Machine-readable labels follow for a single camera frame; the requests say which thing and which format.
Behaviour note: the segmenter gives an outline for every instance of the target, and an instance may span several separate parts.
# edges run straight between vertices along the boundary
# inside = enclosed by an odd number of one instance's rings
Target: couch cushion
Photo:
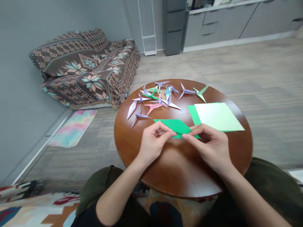
[[[104,32],[99,28],[89,32],[80,32],[79,35],[92,46],[98,53],[100,59],[104,59],[109,52],[115,49],[112,43],[106,38]]]
[[[35,66],[51,77],[82,74],[99,63],[97,53],[76,32],[61,35],[30,53]]]

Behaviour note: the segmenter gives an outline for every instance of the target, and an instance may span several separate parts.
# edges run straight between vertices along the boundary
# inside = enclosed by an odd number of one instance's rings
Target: rug
[[[84,132],[91,124],[97,110],[77,110],[50,139],[48,145],[53,147],[72,148],[78,144]]]

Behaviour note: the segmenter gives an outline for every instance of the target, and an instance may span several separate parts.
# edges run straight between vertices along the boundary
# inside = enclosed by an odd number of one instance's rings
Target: tie-dye mat
[[[78,144],[84,132],[91,124],[97,110],[77,110],[51,138],[48,145],[71,148]]]

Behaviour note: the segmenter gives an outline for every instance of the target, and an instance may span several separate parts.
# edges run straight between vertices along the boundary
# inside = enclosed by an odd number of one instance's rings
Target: green origami
[[[206,103],[206,101],[202,94],[204,93],[204,91],[206,91],[207,88],[208,88],[208,85],[206,85],[205,88],[203,88],[201,91],[198,91],[197,89],[194,88],[194,90],[197,93],[197,96],[199,96],[205,103]]]
[[[147,91],[164,92],[164,91],[158,89],[158,85],[154,88],[147,89]]]
[[[155,90],[152,92],[151,95],[146,95],[146,94],[142,94],[142,93],[141,93],[141,95],[145,95],[146,97],[149,97],[149,98],[151,98],[151,99],[159,100],[158,98],[156,98],[156,97],[154,96],[154,93],[155,93]]]
[[[169,127],[172,131],[177,133],[173,138],[181,139],[182,134],[188,134],[192,130],[180,119],[154,119],[155,122],[161,121],[167,127]]]

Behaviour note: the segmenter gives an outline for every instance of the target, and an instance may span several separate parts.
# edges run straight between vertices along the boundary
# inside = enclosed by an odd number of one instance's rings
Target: paper star
[[[166,100],[162,100],[166,105],[168,105],[168,106],[170,106],[170,107],[174,107],[174,108],[177,108],[177,109],[179,109],[179,110],[182,110],[180,107],[178,107],[177,105],[175,105],[175,104],[173,104],[172,102],[171,102],[171,95],[169,96],[169,99],[168,99],[168,101],[166,101]]]
[[[140,103],[142,103],[143,101],[145,100],[149,100],[149,98],[142,98],[141,95],[138,93],[139,95],[139,98],[136,98],[136,99],[132,99],[132,100],[136,100],[136,101],[141,101]]]
[[[142,95],[145,95],[146,97],[149,97],[150,99],[156,99],[156,100],[158,100],[155,96],[154,96],[154,93],[155,93],[155,91],[153,91],[152,92],[152,94],[151,93],[149,93],[146,89],[145,89],[145,87],[143,87],[143,93],[142,93]]]
[[[197,89],[194,88],[194,90],[196,91],[197,95],[206,103],[204,97],[203,97],[203,93],[204,91],[206,91],[206,89],[208,88],[208,85],[206,85],[201,91],[198,91]]]
[[[182,83],[180,83],[180,84],[181,84],[182,89],[183,89],[183,92],[182,92],[180,98],[182,98],[182,96],[183,96],[184,94],[195,94],[195,93],[196,93],[195,91],[191,91],[191,90],[185,89],[184,86],[183,86],[183,84],[182,84]]]
[[[139,110],[138,110],[138,111],[136,112],[136,114],[135,114],[135,119],[134,119],[134,122],[133,122],[132,127],[133,127],[134,124],[136,123],[138,117],[141,117],[141,118],[150,118],[150,117],[148,117],[148,116],[146,116],[146,115],[140,114],[139,112],[141,112],[141,111],[140,111],[140,106],[139,106]]]
[[[174,92],[179,93],[179,91],[177,89],[175,89],[173,86],[169,86],[169,87],[170,87],[170,91],[174,91]]]
[[[148,113],[146,114],[146,116],[148,116],[150,114],[150,112],[152,112],[154,109],[163,106],[163,104],[146,104],[145,106],[148,106],[150,109],[148,111]]]
[[[155,82],[156,85],[159,86],[159,89],[161,89],[161,87],[163,87],[164,84],[168,83],[170,81],[165,81],[165,82]]]
[[[158,85],[154,88],[147,89],[147,91],[163,92],[162,90],[158,89]]]
[[[129,107],[129,110],[128,110],[128,114],[127,114],[127,119],[132,115],[132,113],[135,111],[137,107],[137,101],[135,100]]]
[[[159,94],[159,100],[158,100],[158,101],[155,100],[155,101],[151,101],[151,102],[157,102],[157,103],[159,103],[159,104],[163,104],[166,108],[168,107],[168,105],[166,105],[166,104],[164,103],[164,100],[161,99],[161,93]]]

